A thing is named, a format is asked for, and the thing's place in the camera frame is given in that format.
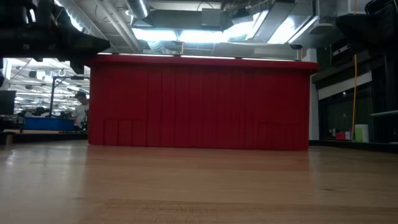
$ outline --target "blue container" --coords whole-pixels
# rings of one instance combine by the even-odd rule
[[[24,129],[73,131],[73,120],[62,118],[25,118]]]

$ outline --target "wall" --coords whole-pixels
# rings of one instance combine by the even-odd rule
[[[317,62],[317,50],[308,49],[307,55],[302,59],[304,62]],[[319,115],[318,115],[318,91],[310,79],[310,140],[319,140]]]

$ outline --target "red object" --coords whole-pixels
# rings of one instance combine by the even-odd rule
[[[346,133],[336,133],[336,139],[337,140],[345,140],[346,139]]]
[[[90,144],[308,149],[309,62],[99,55]]]

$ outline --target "pipe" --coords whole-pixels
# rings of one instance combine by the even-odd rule
[[[98,7],[105,13],[105,16],[109,19],[109,21],[112,23],[114,28],[119,32],[120,36],[124,39],[124,41],[127,42],[128,46],[132,49],[133,52],[140,52],[140,47],[136,46],[134,42],[127,36],[126,33],[123,32],[123,30],[120,28],[118,23],[113,19],[111,14],[108,12],[108,10],[105,8],[104,4],[102,3],[102,0],[96,0],[95,1],[98,5]]]
[[[133,17],[143,19],[149,15],[147,0],[126,0],[126,3]]]
[[[106,8],[110,11],[110,13],[116,18],[116,20],[119,22],[119,25],[122,27],[122,29],[126,32],[127,36],[131,39],[131,41],[134,43],[134,45],[138,48],[139,52],[142,52],[141,46],[137,40],[137,37],[134,35],[132,32],[131,27],[128,27],[127,24],[125,23],[124,19],[120,16],[119,12],[115,9],[115,7],[109,2],[109,0],[103,0],[103,3],[105,4]]]
[[[85,32],[89,35],[108,40],[106,36],[100,31],[100,29],[94,24],[94,22],[81,10],[81,8],[71,0],[57,0],[57,2],[64,7],[71,19],[74,18],[80,26],[84,28]],[[111,43],[111,48],[117,52],[117,48]]]
[[[147,42],[151,51],[155,54],[166,54],[166,48],[163,41],[148,41]]]

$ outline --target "dark object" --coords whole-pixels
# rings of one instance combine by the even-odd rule
[[[37,77],[37,71],[30,71],[29,72],[29,78],[36,78]]]
[[[352,61],[353,56],[346,39],[341,39],[330,45],[330,65],[339,66]]]
[[[61,111],[61,115],[59,118],[70,119],[72,117],[72,112],[69,111]]]
[[[398,109],[397,69],[398,37],[397,0],[373,0],[365,11],[367,15],[345,15],[336,20],[336,26],[347,38],[351,52],[356,54],[364,49],[370,55],[384,55],[386,66],[387,110]]]
[[[301,49],[303,49],[303,46],[300,45],[300,44],[290,44],[289,46],[293,50],[301,50]]]
[[[4,83],[4,79],[5,78],[2,75],[0,75],[0,87],[2,87],[2,84]]]
[[[83,93],[82,91],[78,91],[78,92],[76,93],[76,95],[75,95],[75,98],[77,99],[77,98],[80,97],[80,96],[86,97],[86,93]]]
[[[28,142],[45,142],[45,141],[66,141],[66,140],[86,140],[85,133],[63,133],[59,134],[16,134],[14,135],[13,143],[28,143]]]
[[[78,75],[74,75],[72,77],[70,77],[71,80],[84,80],[85,78],[83,76],[78,76]]]
[[[335,148],[345,149],[359,149],[365,151],[376,151],[376,152],[388,152],[398,154],[398,144],[386,144],[386,143],[363,143],[363,142],[352,142],[352,141],[335,141],[335,140],[310,140],[310,146],[329,146]]]
[[[30,10],[37,22],[33,22]],[[2,0],[0,2],[0,59],[4,57],[58,58],[71,61],[77,73],[84,72],[87,58],[110,48],[99,39],[72,27],[65,9],[50,0]]]
[[[352,53],[369,49],[372,54],[386,54],[396,48],[395,0],[373,0],[365,11],[367,15],[344,15],[336,19],[336,26],[347,38]]]
[[[0,91],[0,114],[14,114],[15,95],[17,91]]]

